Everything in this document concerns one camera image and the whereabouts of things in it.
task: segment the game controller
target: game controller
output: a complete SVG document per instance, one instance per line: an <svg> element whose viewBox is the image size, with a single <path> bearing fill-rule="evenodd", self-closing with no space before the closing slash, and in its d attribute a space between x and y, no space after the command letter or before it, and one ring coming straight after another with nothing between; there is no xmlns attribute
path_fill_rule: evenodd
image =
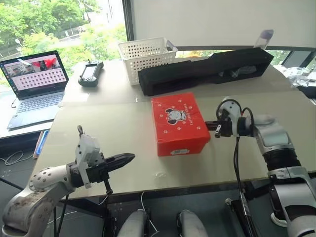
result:
<svg viewBox="0 0 316 237"><path fill-rule="evenodd" d="M88 63L85 65L82 75L78 79L78 83L86 87L97 86L102 68L103 62L90 62L90 60L88 60Z"/></svg>

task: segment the white table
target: white table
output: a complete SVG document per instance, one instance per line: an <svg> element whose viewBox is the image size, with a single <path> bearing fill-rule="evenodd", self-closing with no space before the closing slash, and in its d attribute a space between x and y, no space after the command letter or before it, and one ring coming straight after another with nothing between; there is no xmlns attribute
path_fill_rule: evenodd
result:
<svg viewBox="0 0 316 237"><path fill-rule="evenodd" d="M98 139L105 156L125 152L136 155L131 163L110 173L114 193L236 180L232 162L234 138L213 137L198 155L158 157L150 98L142 95L139 86L128 84L121 62L109 62L105 69L98 91L71 87L73 95L85 92L89 96L86 101L64 102L33 173L75 160L79 140L77 125L80 124L87 134ZM240 101L243 107L250 107L254 114L275 115L289 132L301 164L308 171L316 170L315 106L304 94L291 89L281 73L272 67L260 78L185 91L195 93L205 120L215 120L216 107L227 95ZM143 128L146 128L145 133L140 136ZM266 164L255 139L241 138L239 150L243 180L267 177ZM104 184L100 183L93 184L91 189L81 187L70 198L104 194Z"/></svg>
<svg viewBox="0 0 316 237"><path fill-rule="evenodd" d="M176 61L188 60L177 58ZM150 101L149 96L144 96L140 85L131 86L128 82L123 62L119 60L104 62L104 73L95 88L82 87L78 84L79 75L84 64L77 64L74 76L69 80L63 106L120 104ZM296 91L291 88L288 80L275 68L269 66L265 73L258 78L244 79L224 84L204 84L194 88L176 91L169 94L192 91L195 97L242 95L263 92Z"/></svg>

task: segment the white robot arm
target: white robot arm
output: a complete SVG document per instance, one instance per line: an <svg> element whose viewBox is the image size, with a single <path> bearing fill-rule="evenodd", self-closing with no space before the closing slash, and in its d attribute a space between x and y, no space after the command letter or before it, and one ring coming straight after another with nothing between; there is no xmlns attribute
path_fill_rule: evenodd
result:
<svg viewBox="0 0 316 237"><path fill-rule="evenodd" d="M104 182L107 194L113 193L108 179L109 172L131 162L135 155L130 153L104 158L94 138L85 135L78 126L79 144L76 161L46 168L31 177L26 188L18 193L3 212L5 237L40 237L57 202L85 185Z"/></svg>
<svg viewBox="0 0 316 237"><path fill-rule="evenodd" d="M290 237L316 237L316 191L297 159L288 133L269 115L243 117L238 101L224 99L217 121L206 122L215 137L251 136L267 163L274 215L286 220Z"/></svg>

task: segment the black box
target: black box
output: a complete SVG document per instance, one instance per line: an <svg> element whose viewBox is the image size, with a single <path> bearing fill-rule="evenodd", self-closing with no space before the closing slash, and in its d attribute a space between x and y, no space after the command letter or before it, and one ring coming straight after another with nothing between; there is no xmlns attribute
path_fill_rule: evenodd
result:
<svg viewBox="0 0 316 237"><path fill-rule="evenodd" d="M138 72L138 78L144 95L152 96L190 88L201 83L220 84L259 77L272 59L272 55L260 48L240 49L215 53L204 60L146 68ZM238 69L247 66L255 66L256 71L232 76Z"/></svg>

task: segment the red box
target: red box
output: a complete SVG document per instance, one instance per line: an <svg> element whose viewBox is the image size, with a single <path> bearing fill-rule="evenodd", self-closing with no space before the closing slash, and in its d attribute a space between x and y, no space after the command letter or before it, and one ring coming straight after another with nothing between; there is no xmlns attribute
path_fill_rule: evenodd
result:
<svg viewBox="0 0 316 237"><path fill-rule="evenodd" d="M152 99L158 156L200 153L210 134L193 93Z"/></svg>

